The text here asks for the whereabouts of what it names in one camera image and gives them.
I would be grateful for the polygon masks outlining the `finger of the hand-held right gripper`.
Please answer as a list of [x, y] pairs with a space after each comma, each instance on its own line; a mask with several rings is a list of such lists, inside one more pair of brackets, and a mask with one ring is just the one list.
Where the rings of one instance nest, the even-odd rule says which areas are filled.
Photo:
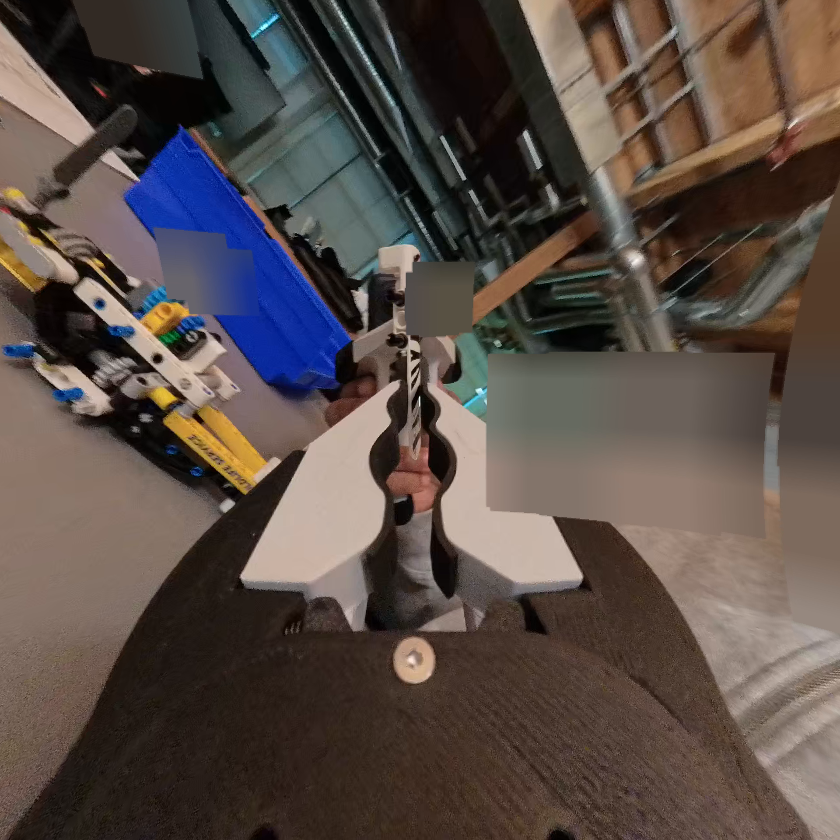
[[396, 357], [396, 349], [387, 343], [392, 333], [392, 324], [383, 323], [342, 347], [336, 353], [336, 381], [344, 385], [369, 376], [376, 389], [385, 388]]
[[449, 385], [462, 376], [459, 349], [449, 337], [425, 338], [425, 386]]

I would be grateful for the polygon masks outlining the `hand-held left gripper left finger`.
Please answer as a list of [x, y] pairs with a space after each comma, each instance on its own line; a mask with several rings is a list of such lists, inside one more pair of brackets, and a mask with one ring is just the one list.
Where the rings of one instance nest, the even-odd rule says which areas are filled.
[[392, 561], [386, 481], [405, 423], [406, 385], [388, 384], [306, 448], [240, 574], [245, 588], [330, 597], [364, 630], [369, 594]]

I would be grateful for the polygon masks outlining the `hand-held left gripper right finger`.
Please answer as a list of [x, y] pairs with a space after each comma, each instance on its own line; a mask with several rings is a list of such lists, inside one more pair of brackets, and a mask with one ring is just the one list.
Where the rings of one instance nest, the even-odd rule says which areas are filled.
[[437, 385], [423, 388], [433, 507], [434, 578], [478, 611], [494, 601], [578, 588], [583, 573], [550, 517], [487, 502], [487, 425]]

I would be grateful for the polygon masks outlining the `zebra striped lego panel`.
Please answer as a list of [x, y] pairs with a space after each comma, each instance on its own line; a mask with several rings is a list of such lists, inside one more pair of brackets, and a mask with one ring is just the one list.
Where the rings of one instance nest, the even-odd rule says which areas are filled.
[[419, 459], [422, 447], [422, 351], [420, 339], [407, 331], [406, 287], [407, 275], [420, 257], [419, 250], [412, 245], [388, 246], [379, 251], [380, 272], [395, 281], [393, 288], [386, 293], [386, 299], [392, 306], [392, 322], [385, 341], [388, 346], [397, 350], [397, 355], [403, 362], [407, 414], [406, 425], [400, 433], [400, 442], [414, 461]]

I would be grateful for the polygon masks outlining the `lego helicopter model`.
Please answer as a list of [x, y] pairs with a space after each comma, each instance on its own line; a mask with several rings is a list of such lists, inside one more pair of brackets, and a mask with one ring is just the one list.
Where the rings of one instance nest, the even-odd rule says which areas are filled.
[[38, 183], [34, 200], [2, 190], [2, 266], [31, 292], [35, 341], [8, 343], [68, 411], [106, 425], [189, 487], [204, 484], [229, 511], [279, 464], [267, 460], [222, 412], [239, 394], [217, 365], [220, 337], [163, 287], [135, 306], [140, 280], [88, 238], [59, 226], [47, 206], [137, 123], [118, 108]]

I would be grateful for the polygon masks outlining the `person's right hand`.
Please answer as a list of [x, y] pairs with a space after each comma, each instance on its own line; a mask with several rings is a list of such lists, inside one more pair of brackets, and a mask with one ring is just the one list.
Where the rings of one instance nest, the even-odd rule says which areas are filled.
[[[377, 393], [375, 378], [364, 375], [339, 389], [325, 392], [328, 400], [324, 419], [328, 427], [338, 425], [345, 417], [360, 408]], [[434, 505], [439, 481], [428, 466], [429, 435], [422, 433], [422, 444], [417, 458], [411, 457], [408, 447], [401, 448], [397, 468], [386, 482], [394, 497], [410, 497], [415, 514], [431, 510]]]

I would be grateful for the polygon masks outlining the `blue plastic bin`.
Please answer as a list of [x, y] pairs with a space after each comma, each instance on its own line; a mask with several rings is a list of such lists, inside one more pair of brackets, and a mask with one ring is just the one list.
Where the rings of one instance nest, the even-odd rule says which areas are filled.
[[230, 279], [253, 266], [255, 312], [214, 316], [264, 382], [299, 391], [336, 387], [335, 355], [349, 334], [188, 132], [176, 131], [124, 199], [153, 238], [161, 230], [203, 236], [212, 278], [221, 279], [222, 239]]

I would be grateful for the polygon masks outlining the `grey metal pole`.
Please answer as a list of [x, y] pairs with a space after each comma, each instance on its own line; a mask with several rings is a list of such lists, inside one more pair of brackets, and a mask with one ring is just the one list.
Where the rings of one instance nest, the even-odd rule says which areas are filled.
[[622, 348], [628, 352], [675, 351], [674, 335], [660, 309], [650, 263], [608, 163], [588, 175], [584, 196], [600, 226], [611, 265], [606, 303]]

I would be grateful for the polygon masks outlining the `wooden ceiling beam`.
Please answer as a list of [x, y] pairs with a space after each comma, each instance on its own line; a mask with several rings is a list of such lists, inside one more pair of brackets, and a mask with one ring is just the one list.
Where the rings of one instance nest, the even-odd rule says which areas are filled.
[[[782, 122], [782, 116], [775, 113], [689, 154], [669, 164], [650, 180], [633, 187], [624, 198], [632, 209], [654, 207], [763, 160], [770, 152], [771, 142], [781, 132]], [[838, 137], [839, 86], [834, 86], [801, 103], [794, 118], [794, 148], [791, 155], [834, 142]], [[497, 279], [475, 294], [472, 323], [477, 324], [513, 298], [544, 271], [573, 253], [588, 238], [598, 234], [600, 228], [601, 223], [596, 215], [588, 210], [504, 270]]]

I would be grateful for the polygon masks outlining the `red sprinkler valve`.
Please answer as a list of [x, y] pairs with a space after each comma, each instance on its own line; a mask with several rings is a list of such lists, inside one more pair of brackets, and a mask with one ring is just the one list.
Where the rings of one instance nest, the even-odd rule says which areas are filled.
[[802, 148], [802, 136], [810, 122], [804, 114], [798, 114], [784, 122], [782, 130], [775, 138], [765, 160], [772, 169], [778, 169]]

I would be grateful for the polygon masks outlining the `silver ventilation duct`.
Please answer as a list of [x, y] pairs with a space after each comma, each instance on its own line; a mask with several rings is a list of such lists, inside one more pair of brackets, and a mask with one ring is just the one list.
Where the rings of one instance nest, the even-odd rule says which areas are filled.
[[773, 241], [747, 278], [725, 297], [701, 295], [722, 255], [712, 260], [695, 255], [661, 286], [658, 312], [668, 314], [682, 332], [737, 331], [764, 319], [806, 277], [832, 200], [829, 196], [814, 203], [786, 223], [759, 224], [737, 235], [732, 248], [766, 232]]

